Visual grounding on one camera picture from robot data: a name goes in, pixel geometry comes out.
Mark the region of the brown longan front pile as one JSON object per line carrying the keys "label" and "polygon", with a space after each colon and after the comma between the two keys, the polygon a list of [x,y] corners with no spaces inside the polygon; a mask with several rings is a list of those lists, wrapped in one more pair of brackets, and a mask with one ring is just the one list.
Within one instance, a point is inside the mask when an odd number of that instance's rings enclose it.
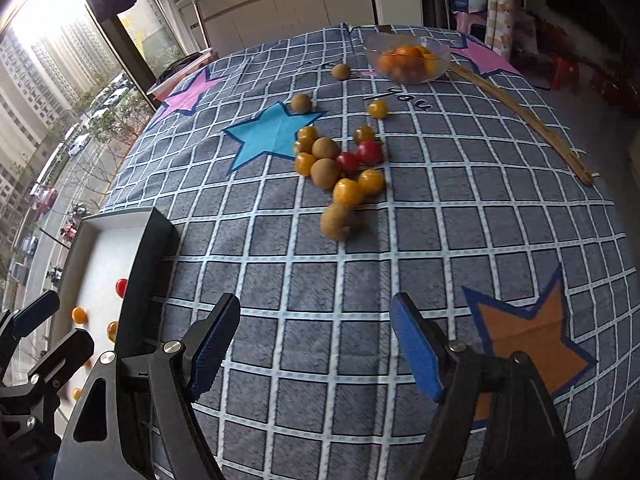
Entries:
{"label": "brown longan front pile", "polygon": [[355,209],[341,203],[327,206],[320,216],[321,233],[336,242],[346,242],[358,232]]}

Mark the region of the brown longan pile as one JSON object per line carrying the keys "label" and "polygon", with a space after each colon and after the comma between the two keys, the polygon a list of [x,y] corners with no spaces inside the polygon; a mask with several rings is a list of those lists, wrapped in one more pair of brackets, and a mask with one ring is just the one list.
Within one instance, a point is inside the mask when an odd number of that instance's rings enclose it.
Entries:
{"label": "brown longan pile", "polygon": [[310,168],[310,177],[314,186],[323,191],[331,191],[340,178],[340,170],[332,158],[317,159]]}
{"label": "brown longan pile", "polygon": [[327,206],[320,216],[321,233],[336,242],[346,242],[358,232],[355,209],[341,203]]}
{"label": "brown longan pile", "polygon": [[311,147],[311,154],[315,159],[330,158],[336,159],[341,153],[341,149],[330,138],[320,136],[320,138],[314,140],[314,144]]}

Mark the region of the red cherry tomato pile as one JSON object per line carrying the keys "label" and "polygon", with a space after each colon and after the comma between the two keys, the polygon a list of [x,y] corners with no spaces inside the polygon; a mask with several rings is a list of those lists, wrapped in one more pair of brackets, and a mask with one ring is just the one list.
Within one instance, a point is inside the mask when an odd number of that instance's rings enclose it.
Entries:
{"label": "red cherry tomato pile", "polygon": [[343,176],[350,177],[358,174],[360,160],[355,153],[341,152],[335,157],[335,163]]}
{"label": "red cherry tomato pile", "polygon": [[368,167],[373,167],[384,162],[384,154],[382,144],[377,140],[365,140],[358,144],[356,154],[363,163]]}

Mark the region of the white tray dark rim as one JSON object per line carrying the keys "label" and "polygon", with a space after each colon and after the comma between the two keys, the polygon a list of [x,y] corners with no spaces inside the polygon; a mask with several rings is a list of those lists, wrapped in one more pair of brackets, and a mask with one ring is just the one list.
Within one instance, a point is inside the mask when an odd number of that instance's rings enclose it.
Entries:
{"label": "white tray dark rim", "polygon": [[[74,328],[83,328],[94,342],[90,363],[81,367],[62,387],[61,412],[70,418],[76,401],[73,388],[82,388],[99,356],[114,351],[135,356],[146,351],[157,337],[160,317],[150,308],[154,280],[175,228],[154,207],[104,212],[85,218],[70,246],[58,286],[60,310],[49,330],[55,346]],[[120,298],[115,284],[126,278],[126,294]],[[88,313],[88,322],[75,324],[73,308]],[[118,322],[115,342],[107,338],[107,325]]]}

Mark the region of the yellow cherry tomato pile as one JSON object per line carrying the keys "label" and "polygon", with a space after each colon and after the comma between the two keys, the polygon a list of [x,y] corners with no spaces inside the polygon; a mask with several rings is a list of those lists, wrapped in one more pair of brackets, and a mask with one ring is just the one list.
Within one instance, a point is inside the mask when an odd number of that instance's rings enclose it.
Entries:
{"label": "yellow cherry tomato pile", "polygon": [[311,140],[314,142],[318,138],[318,130],[315,126],[305,126],[297,131],[297,139],[299,141]]}
{"label": "yellow cherry tomato pile", "polygon": [[357,181],[349,178],[338,180],[333,188],[333,201],[354,208],[364,200],[364,192]]}
{"label": "yellow cherry tomato pile", "polygon": [[358,176],[357,183],[364,195],[375,196],[385,188],[384,174],[381,170],[369,168]]}
{"label": "yellow cherry tomato pile", "polygon": [[298,153],[295,157],[294,169],[301,176],[308,178],[311,175],[311,168],[315,162],[316,158],[313,154]]}

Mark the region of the checkered star tablecloth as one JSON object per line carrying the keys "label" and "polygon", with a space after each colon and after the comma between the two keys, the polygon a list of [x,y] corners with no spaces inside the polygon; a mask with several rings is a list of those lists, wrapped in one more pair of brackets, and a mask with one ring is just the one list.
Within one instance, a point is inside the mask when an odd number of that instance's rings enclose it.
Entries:
{"label": "checkered star tablecloth", "polygon": [[[550,392],[577,477],[589,478],[639,395],[638,274],[611,195],[475,84],[376,76],[368,33],[307,32],[186,78],[104,200],[153,206],[178,230],[153,292],[164,339],[225,292],[240,300],[232,347],[194,406],[214,456],[229,479],[407,478],[435,407],[388,322],[406,292],[476,351],[500,335],[549,350]],[[343,81],[331,75],[340,63],[352,70]],[[291,110],[299,93],[308,114]],[[384,119],[367,112],[378,99]],[[311,154],[297,139],[310,125],[341,152],[356,154],[362,125],[382,144],[382,164],[340,174],[385,179],[354,207],[346,242],[320,231],[333,188],[294,169]]]}

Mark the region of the orange tomato pile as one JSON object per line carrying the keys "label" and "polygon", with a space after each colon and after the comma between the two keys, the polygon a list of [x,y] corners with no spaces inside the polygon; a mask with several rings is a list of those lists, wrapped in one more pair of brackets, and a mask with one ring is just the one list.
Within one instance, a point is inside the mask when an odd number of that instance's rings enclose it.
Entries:
{"label": "orange tomato pile", "polygon": [[370,126],[362,125],[355,130],[352,138],[354,139],[354,142],[359,145],[362,142],[374,140],[375,136],[376,133]]}

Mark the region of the long wooden stick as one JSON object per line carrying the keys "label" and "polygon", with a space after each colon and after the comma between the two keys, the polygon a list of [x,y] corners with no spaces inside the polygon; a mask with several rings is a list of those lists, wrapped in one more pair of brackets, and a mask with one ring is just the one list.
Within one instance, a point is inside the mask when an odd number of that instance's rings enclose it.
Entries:
{"label": "long wooden stick", "polygon": [[593,176],[591,171],[582,162],[579,156],[570,148],[570,146],[559,136],[557,136],[552,130],[550,130],[543,122],[541,122],[537,116],[530,112],[527,108],[521,107],[518,102],[512,99],[506,92],[499,87],[495,86],[489,80],[483,78],[480,75],[468,70],[457,62],[451,61],[448,64],[448,70],[451,73],[458,75],[466,81],[476,84],[487,94],[497,99],[503,105],[505,105],[511,112],[521,118],[529,128],[532,128],[538,136],[544,139],[549,146],[551,146],[558,155],[564,160],[570,170],[574,172],[574,175],[578,177],[578,180],[585,186],[593,186]]}

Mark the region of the yellow tomato near bowl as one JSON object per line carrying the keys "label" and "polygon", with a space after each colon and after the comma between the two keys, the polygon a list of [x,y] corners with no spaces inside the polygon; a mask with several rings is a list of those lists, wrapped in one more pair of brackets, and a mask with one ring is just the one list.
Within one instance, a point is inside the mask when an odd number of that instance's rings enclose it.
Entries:
{"label": "yellow tomato near bowl", "polygon": [[387,103],[382,100],[373,100],[367,106],[368,114],[374,119],[384,119],[388,116]]}

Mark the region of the pink storage bin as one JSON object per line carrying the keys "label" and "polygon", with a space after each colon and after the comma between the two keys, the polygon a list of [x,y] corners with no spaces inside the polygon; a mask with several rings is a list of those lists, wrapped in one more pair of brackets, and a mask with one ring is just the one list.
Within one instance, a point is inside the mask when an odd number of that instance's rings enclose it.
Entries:
{"label": "pink storage bin", "polygon": [[164,102],[183,78],[197,72],[205,65],[218,60],[218,58],[218,53],[212,48],[194,52],[184,58],[180,58],[180,60],[169,65],[166,70],[157,77],[155,84],[146,90],[146,94],[158,102]]}

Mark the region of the brown longan by star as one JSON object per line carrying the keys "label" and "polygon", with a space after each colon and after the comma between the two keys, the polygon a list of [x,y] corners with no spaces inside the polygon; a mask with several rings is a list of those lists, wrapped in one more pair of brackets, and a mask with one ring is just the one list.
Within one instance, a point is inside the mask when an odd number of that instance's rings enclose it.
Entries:
{"label": "brown longan by star", "polygon": [[306,93],[296,94],[291,99],[290,107],[294,114],[308,114],[312,111],[311,97]]}

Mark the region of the clear glass fruit bowl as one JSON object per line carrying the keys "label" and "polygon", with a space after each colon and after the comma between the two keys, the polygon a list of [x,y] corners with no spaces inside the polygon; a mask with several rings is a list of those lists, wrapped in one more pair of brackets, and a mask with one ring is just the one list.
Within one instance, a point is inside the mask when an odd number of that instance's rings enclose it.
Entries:
{"label": "clear glass fruit bowl", "polygon": [[398,84],[426,84],[446,72],[451,52],[427,37],[377,32],[363,40],[364,54],[378,76]]}

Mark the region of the brown longan near bowl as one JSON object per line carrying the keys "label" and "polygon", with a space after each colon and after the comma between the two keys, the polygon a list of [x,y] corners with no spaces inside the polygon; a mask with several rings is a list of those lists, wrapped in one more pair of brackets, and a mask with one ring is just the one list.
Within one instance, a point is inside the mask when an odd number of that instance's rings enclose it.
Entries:
{"label": "brown longan near bowl", "polygon": [[332,67],[331,75],[335,80],[343,81],[349,78],[352,70],[345,63],[336,64]]}

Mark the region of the red plastic stool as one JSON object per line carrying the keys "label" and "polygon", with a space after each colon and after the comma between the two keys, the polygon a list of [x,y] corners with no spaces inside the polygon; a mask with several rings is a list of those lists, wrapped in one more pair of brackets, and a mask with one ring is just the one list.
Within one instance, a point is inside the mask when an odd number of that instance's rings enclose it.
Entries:
{"label": "red plastic stool", "polygon": [[579,64],[574,58],[568,58],[564,55],[550,55],[553,70],[550,77],[550,89],[561,90],[570,88],[574,93],[579,87]]}

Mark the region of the pink plastic stool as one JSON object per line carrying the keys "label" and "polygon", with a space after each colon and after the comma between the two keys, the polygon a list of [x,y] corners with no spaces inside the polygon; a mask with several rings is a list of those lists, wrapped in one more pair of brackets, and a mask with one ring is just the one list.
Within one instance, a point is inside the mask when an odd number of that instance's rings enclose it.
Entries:
{"label": "pink plastic stool", "polygon": [[456,31],[465,35],[472,35],[477,38],[486,34],[486,13],[483,11],[469,13],[456,12]]}

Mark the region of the white cabinet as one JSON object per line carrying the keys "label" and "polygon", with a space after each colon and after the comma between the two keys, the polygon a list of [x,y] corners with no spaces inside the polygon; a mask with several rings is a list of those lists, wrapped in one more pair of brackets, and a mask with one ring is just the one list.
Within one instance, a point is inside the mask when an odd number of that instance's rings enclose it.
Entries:
{"label": "white cabinet", "polygon": [[372,25],[372,0],[190,0],[177,2],[198,44],[206,32],[219,55],[332,25]]}

